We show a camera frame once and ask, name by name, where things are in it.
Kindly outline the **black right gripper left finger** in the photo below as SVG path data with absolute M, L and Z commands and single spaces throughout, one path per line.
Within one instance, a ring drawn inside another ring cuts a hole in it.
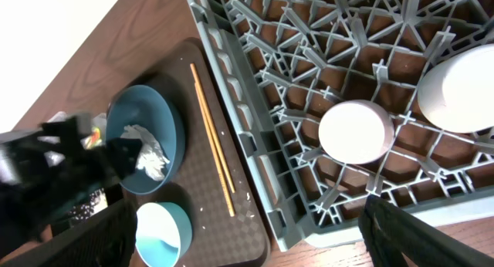
M 128 267 L 136 241 L 137 215 L 120 200 L 74 228 L 3 265 L 8 267 Z

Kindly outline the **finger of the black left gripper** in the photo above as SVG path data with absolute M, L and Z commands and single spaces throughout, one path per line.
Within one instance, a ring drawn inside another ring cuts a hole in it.
M 143 143 L 138 139 L 113 138 L 106 142 L 110 165 L 118 178 L 134 173 L 142 147 Z

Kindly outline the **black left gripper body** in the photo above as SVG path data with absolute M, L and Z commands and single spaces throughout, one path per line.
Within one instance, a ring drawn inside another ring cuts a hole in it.
M 90 132 L 90 121 L 75 116 L 42 123 L 22 139 L 26 156 L 22 166 L 28 171 L 22 186 L 24 205 L 75 205 L 116 180 L 106 144 L 91 149 L 81 144 Z M 50 150 L 63 154 L 65 159 L 49 167 L 44 153 Z

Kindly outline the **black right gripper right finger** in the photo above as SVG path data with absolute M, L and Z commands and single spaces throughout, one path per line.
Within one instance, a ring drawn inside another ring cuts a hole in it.
M 367 197 L 358 228 L 375 266 L 406 266 L 407 260 L 418 266 L 493 266 L 492 257 L 375 195 Z

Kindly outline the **yellow snack wrapper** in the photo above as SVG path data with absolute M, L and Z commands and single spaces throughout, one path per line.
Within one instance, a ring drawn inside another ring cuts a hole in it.
M 102 143 L 101 131 L 98 127 L 92 128 L 92 133 L 83 140 L 83 146 L 86 149 L 91 149 Z

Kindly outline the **light blue bowl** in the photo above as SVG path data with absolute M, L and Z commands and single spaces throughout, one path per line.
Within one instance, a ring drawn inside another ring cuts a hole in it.
M 175 266 L 191 240 L 190 218 L 179 205 L 148 202 L 138 208 L 135 246 L 147 266 Z

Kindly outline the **pink plastic cup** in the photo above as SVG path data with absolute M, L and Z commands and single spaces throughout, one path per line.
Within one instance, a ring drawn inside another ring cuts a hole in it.
M 323 150 L 345 164 L 367 164 L 379 159 L 391 148 L 393 138 L 389 113 L 368 100 L 332 106 L 318 127 Z

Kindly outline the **white plastic cup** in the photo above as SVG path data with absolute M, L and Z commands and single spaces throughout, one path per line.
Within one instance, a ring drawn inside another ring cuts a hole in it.
M 435 126 L 471 133 L 493 126 L 493 45 L 475 47 L 428 71 L 419 81 L 418 106 Z

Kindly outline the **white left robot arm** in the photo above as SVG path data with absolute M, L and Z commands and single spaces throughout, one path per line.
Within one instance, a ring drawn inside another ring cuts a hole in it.
M 115 138 L 90 149 L 88 113 L 1 135 L 1 255 L 39 236 L 94 191 L 134 173 L 142 143 Z

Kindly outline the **grey dishwasher rack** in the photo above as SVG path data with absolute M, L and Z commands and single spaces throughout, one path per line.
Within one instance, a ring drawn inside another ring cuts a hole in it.
M 425 119 L 433 66 L 493 41 L 493 0 L 187 0 L 274 238 L 282 251 L 358 242 L 375 194 L 432 226 L 493 214 L 493 130 Z M 368 100 L 395 132 L 383 157 L 346 164 L 321 117 Z

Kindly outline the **clear plastic bin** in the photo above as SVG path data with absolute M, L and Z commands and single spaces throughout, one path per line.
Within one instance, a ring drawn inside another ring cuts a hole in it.
M 105 113 L 100 113 L 100 114 L 97 114 L 96 116 L 94 116 L 92 113 L 87 113 L 87 112 L 68 114 L 68 113 L 66 113 L 64 111 L 59 111 L 54 116 L 52 116 L 48 120 L 48 122 L 49 123 L 62 122 L 64 120 L 69 119 L 70 117 L 75 117 L 75 116 L 82 116 L 85 120 L 89 120 L 90 121 L 90 124 L 91 124 L 91 133 L 92 133 L 92 128 L 93 127 L 100 128 L 101 137 L 102 137 L 102 143 L 100 145 L 102 145 L 103 144 L 103 141 L 105 140 L 105 132 L 104 132 L 104 130 L 105 130 L 106 126 L 107 126 L 107 115 Z M 65 159 L 65 157 L 64 157 L 63 154 L 58 153 L 58 152 L 55 152 L 55 151 L 51 151 L 51 150 L 50 151 L 46 151 L 44 153 L 44 156 L 45 156 L 45 159 L 46 159 L 47 164 L 48 164 L 49 167 L 54 167 L 57 164 L 61 163 Z

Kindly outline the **black plastic tray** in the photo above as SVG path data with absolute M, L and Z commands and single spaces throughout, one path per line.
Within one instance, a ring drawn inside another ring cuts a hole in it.
M 122 198 L 122 188 L 118 184 L 109 188 L 101 188 L 94 191 L 86 200 L 75 205 L 72 209 L 65 213 L 64 216 L 58 218 L 50 225 L 52 236 L 55 237 L 62 232 L 86 221 L 90 217 L 106 209 Z

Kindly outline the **dark blue plate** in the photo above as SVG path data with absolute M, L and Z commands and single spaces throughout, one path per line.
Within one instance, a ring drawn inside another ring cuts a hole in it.
M 169 160 L 164 165 L 164 179 L 156 181 L 136 169 L 120 185 L 133 194 L 151 194 L 171 181 L 178 172 L 185 152 L 185 129 L 175 105 L 149 86 L 137 85 L 125 89 L 113 100 L 107 115 L 106 139 L 118 138 L 125 126 L 138 125 L 149 131 Z

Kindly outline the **brown serving tray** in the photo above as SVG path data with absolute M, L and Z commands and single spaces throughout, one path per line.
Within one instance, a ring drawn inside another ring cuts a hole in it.
M 215 129 L 235 186 L 231 195 L 235 214 L 229 215 L 221 182 L 201 118 L 190 65 L 201 80 Z M 186 134 L 184 159 L 171 182 L 147 195 L 123 191 L 138 207 L 152 201 L 180 205 L 192 223 L 191 247 L 179 266 L 262 266 L 270 255 L 269 236 L 249 187 L 232 136 L 215 78 L 198 39 L 177 44 L 162 60 L 134 81 L 155 88 L 170 99 L 181 114 Z

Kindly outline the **wooden chopstick right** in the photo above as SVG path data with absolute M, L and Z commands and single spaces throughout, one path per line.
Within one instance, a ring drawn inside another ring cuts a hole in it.
M 221 165 L 223 167 L 223 171 L 225 172 L 228 186 L 230 187 L 231 192 L 235 193 L 236 192 L 235 185 L 233 183 L 231 173 L 228 169 L 228 164 L 227 164 L 227 161 L 225 159 L 225 155 L 224 155 L 220 140 L 218 138 L 217 131 L 215 129 L 215 124 L 214 124 L 213 118 L 211 116 L 211 111 L 209 109 L 208 102 L 205 98 L 204 90 L 202 89 L 202 84 L 201 84 L 201 80 L 200 80 L 199 75 L 198 75 L 198 71 L 197 71 L 194 63 L 190 64 L 190 68 L 191 68 L 191 72 L 192 72 L 192 75 L 193 75 L 194 80 L 195 80 L 195 87 L 198 89 L 198 98 L 201 102 L 202 107 L 205 109 L 206 120 L 207 120 L 207 123 L 209 126 L 209 130 L 212 132 L 213 142 L 215 144 L 216 150 L 218 151 L 219 160 L 220 160 Z

